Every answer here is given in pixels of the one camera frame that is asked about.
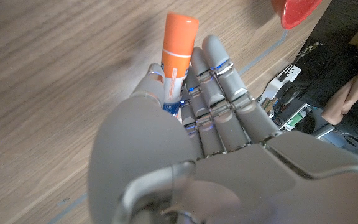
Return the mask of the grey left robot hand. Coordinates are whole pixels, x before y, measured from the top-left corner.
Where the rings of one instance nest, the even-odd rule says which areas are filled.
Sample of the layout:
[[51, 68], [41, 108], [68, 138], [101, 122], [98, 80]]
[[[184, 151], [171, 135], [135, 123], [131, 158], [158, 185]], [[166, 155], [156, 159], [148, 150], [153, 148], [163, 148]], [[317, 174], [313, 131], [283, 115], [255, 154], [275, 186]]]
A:
[[221, 41], [191, 65], [207, 113], [190, 126], [163, 110], [152, 64], [101, 125], [89, 162], [95, 223], [358, 223], [358, 157], [283, 133], [247, 91]]

